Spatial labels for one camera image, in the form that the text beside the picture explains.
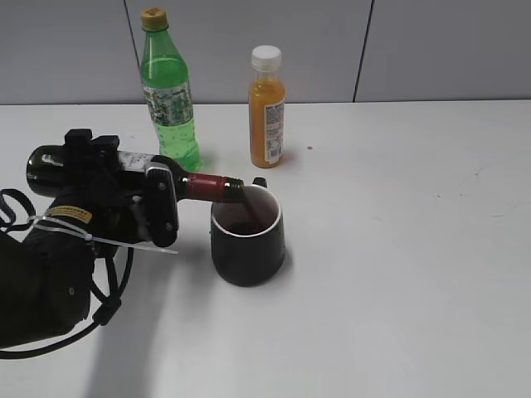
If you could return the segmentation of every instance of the zip tie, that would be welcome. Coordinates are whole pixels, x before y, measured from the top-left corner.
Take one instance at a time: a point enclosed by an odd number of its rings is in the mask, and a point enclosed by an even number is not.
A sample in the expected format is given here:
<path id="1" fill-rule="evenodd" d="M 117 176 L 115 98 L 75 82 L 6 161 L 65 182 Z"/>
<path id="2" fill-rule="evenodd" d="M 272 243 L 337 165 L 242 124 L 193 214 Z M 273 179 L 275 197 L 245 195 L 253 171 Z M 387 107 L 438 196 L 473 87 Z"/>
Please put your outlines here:
<path id="1" fill-rule="evenodd" d="M 125 242 L 118 242 L 117 240 L 109 240 L 105 238 L 99 238 L 98 236 L 93 236 L 92 234 L 88 233 L 84 229 L 80 228 L 79 226 L 74 226 L 69 222 L 59 220 L 55 217 L 50 216 L 31 216 L 28 217 L 28 222 L 33 222 L 33 228 L 37 228 L 38 230 L 47 231 L 47 232 L 60 232 L 62 234 L 67 234 L 71 236 L 75 236 L 77 238 L 81 238 L 85 241 L 94 241 L 94 242 L 100 242 L 105 243 L 107 245 L 113 245 L 113 246 L 123 246 L 123 247 L 130 247 L 132 249 L 140 249 L 140 250 L 147 250 L 147 251 L 156 251 L 159 253 L 169 253 L 171 255 L 177 255 L 178 252 L 175 250 L 170 249 L 163 249 L 161 247 L 151 247 L 146 245 L 141 245 L 138 243 L 131 244 L 131 243 L 125 243 Z M 53 222 L 56 224 L 59 224 L 60 226 L 66 226 L 67 228 L 70 228 L 69 230 L 66 228 L 60 228 L 58 226 L 41 226 L 37 224 L 38 221 L 48 221 Z"/>

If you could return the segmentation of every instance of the mug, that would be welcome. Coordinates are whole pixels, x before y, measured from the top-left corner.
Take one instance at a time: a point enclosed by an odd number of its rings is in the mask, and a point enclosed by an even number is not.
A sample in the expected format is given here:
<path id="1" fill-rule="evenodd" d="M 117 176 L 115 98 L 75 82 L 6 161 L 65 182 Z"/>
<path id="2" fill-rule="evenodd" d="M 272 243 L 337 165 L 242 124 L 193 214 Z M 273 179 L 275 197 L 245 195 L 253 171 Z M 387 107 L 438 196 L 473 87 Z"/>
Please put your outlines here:
<path id="1" fill-rule="evenodd" d="M 256 223 L 241 203 L 213 203 L 212 260 L 227 282 L 254 286 L 271 278 L 284 262 L 284 223 L 280 202 L 264 178 L 255 178 L 245 192 L 260 218 L 260 230 L 251 229 Z"/>

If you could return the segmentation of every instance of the orange juice bottle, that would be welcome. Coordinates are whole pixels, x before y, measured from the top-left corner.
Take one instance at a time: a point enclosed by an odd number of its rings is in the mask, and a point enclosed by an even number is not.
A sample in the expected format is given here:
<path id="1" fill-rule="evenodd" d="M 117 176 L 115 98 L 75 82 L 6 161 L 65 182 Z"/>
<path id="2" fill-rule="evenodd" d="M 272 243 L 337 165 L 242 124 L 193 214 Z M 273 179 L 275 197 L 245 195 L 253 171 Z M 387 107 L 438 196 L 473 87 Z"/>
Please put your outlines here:
<path id="1" fill-rule="evenodd" d="M 249 126 L 251 161 L 258 167 L 274 167 L 282 158 L 285 87 L 277 74 L 280 63 L 277 47 L 258 46 L 252 51 L 256 78 L 249 89 Z"/>

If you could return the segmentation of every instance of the bottle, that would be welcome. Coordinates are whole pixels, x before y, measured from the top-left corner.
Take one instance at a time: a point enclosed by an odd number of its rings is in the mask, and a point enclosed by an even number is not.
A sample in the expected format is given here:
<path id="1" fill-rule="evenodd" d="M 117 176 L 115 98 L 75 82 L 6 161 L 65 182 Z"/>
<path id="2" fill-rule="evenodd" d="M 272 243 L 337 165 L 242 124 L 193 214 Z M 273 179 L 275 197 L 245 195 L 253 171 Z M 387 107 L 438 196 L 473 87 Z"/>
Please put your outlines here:
<path id="1" fill-rule="evenodd" d="M 277 47 L 258 46 L 252 51 L 256 78 L 249 89 L 249 126 L 251 161 L 258 167 L 274 167 L 282 158 L 285 87 L 277 74 L 280 63 Z"/>
<path id="2" fill-rule="evenodd" d="M 140 189 L 144 184 L 144 169 L 148 162 L 163 163 L 173 174 L 177 200 L 239 202 L 244 199 L 242 180 L 187 172 L 171 158 L 147 153 L 118 151 L 120 170 L 115 177 L 126 189 Z M 27 161 L 26 180 L 37 195 L 56 197 L 67 184 L 63 147 L 45 145 L 33 151 Z"/>
<path id="3" fill-rule="evenodd" d="M 160 154 L 193 172 L 201 166 L 201 159 L 194 132 L 188 68 L 168 34 L 163 8 L 145 8 L 142 28 L 146 40 L 140 74 Z"/>

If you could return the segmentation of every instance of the mug rim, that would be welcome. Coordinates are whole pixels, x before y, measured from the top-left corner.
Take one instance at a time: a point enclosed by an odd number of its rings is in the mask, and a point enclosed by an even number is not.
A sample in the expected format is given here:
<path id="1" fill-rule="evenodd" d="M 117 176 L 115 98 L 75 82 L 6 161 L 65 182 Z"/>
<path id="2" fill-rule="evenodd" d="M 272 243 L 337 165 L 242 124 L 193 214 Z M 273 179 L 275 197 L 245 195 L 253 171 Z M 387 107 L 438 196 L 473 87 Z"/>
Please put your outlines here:
<path id="1" fill-rule="evenodd" d="M 251 184 L 250 187 L 258 188 L 259 190 L 264 191 L 265 193 L 267 193 L 268 195 L 270 195 L 273 198 L 273 200 L 275 201 L 275 203 L 276 203 L 276 205 L 277 205 L 277 207 L 279 209 L 278 214 L 276 215 L 275 221 L 267 229 L 265 229 L 263 231 L 260 231 L 257 234 L 238 235 L 238 234 L 235 234 L 235 233 L 230 232 L 230 231 L 226 230 L 225 228 L 223 228 L 219 224 L 219 222 L 217 222 L 216 217 L 214 216 L 214 211 L 212 211 L 211 215 L 210 215 L 210 218 L 211 218 L 212 222 L 214 223 L 216 228 L 218 230 L 220 230 L 221 232 L 223 232 L 225 235 L 234 236 L 235 238 L 256 238 L 257 236 L 262 236 L 262 235 L 267 234 L 269 231 L 272 231 L 276 226 L 278 226 L 278 224 L 280 222 L 280 218 L 282 217 L 282 207 L 280 206 L 280 201 L 278 200 L 278 198 L 275 196 L 275 194 L 273 192 L 271 192 L 267 188 L 264 188 L 262 185 Z"/>

